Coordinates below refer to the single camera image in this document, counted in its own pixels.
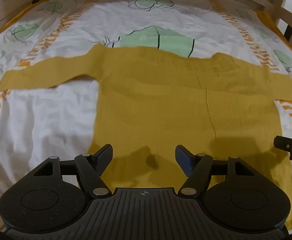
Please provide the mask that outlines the mustard yellow knit sweater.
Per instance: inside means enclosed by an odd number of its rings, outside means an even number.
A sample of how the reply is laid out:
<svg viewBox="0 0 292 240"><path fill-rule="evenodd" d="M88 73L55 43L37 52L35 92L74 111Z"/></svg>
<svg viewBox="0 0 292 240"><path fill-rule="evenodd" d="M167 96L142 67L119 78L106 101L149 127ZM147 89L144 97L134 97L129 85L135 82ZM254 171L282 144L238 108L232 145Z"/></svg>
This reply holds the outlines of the mustard yellow knit sweater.
<svg viewBox="0 0 292 240"><path fill-rule="evenodd" d="M184 175L175 147L225 160L243 158L278 185L291 203L292 164L273 147L281 133L275 101L292 102L292 78L229 55L185 58L149 47L107 48L53 57L9 70L2 90L51 88L73 79L98 81L95 152L111 144L114 159L103 174L116 187L175 187Z"/></svg>

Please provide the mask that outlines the yellow fitted bed sheet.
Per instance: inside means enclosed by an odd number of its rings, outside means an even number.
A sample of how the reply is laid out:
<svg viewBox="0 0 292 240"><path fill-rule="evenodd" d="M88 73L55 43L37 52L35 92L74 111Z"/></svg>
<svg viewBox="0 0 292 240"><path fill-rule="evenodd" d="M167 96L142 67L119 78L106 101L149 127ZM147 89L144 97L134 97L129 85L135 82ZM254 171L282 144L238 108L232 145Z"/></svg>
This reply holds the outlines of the yellow fitted bed sheet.
<svg viewBox="0 0 292 240"><path fill-rule="evenodd" d="M254 12L256 13L260 22L262 22L263 25L265 25L271 31L273 31L284 42L284 44L292 51L292 46L289 44L287 39L284 37L284 35L278 29L277 25L272 20L270 14L267 12L261 11L261 10L254 10Z"/></svg>

